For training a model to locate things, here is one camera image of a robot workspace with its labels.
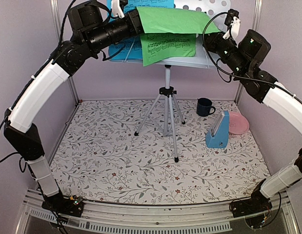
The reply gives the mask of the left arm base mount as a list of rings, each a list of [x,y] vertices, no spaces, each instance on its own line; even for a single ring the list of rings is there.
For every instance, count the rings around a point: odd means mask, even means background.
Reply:
[[[57,214],[81,217],[84,208],[83,198],[73,195],[71,197],[64,196],[62,193],[47,197],[43,196],[42,208],[50,210]]]

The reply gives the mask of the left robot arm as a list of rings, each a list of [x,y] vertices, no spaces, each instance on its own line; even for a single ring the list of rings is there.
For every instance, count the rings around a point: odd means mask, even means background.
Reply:
[[[96,1],[68,6],[64,20],[71,25],[70,40],[60,39],[43,66],[31,77],[12,107],[8,108],[0,125],[5,138],[16,153],[28,163],[48,203],[57,212],[67,208],[67,201],[45,158],[34,118],[51,95],[73,76],[89,58],[112,44],[141,35],[144,30],[138,10],[123,12],[127,1],[114,0],[111,7]]]

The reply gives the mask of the front aluminium rail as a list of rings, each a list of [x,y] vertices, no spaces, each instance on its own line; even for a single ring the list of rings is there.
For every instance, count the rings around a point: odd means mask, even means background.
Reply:
[[[39,191],[28,190],[19,234],[298,234],[286,192],[271,199],[272,209],[236,217],[230,201],[187,205],[128,205],[85,201],[81,217],[55,217],[42,208]]]

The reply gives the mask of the dark blue mug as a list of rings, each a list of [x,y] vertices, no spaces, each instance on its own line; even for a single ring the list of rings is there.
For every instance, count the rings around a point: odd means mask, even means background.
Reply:
[[[199,116],[206,117],[214,114],[215,111],[216,108],[212,106],[212,101],[210,99],[202,97],[197,100],[196,113]]]

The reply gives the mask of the blue metronome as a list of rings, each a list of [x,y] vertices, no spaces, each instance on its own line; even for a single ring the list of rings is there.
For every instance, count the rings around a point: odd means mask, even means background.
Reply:
[[[208,148],[223,149],[227,147],[229,138],[229,112],[221,111],[205,136]]]

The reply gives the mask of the green sheet music page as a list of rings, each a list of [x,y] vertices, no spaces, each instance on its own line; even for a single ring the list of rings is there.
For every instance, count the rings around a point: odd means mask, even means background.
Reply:
[[[137,7],[144,33],[140,36],[143,66],[172,57],[193,57],[196,35],[210,17],[204,12],[177,8]]]

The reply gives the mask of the pink plate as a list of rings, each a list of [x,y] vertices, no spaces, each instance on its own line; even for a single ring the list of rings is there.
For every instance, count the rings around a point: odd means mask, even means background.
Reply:
[[[229,112],[229,133],[242,135],[249,130],[248,120],[238,112]]]

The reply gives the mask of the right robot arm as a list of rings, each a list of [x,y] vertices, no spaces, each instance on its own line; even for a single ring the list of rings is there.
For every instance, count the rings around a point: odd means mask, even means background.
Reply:
[[[232,71],[246,92],[259,103],[279,113],[302,135],[302,102],[260,65],[271,49],[270,43],[258,32],[249,29],[242,41],[235,45],[224,32],[202,34],[203,47],[208,54],[217,54]],[[250,212],[256,213],[277,192],[302,179],[302,148],[297,159],[274,175],[261,181],[247,201]]]

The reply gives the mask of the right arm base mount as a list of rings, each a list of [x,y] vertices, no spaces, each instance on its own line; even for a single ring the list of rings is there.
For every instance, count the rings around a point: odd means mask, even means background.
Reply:
[[[229,204],[229,210],[233,217],[244,217],[245,222],[251,229],[260,229],[265,224],[272,209],[271,202],[264,201],[263,203],[256,203],[252,199],[236,199]]]

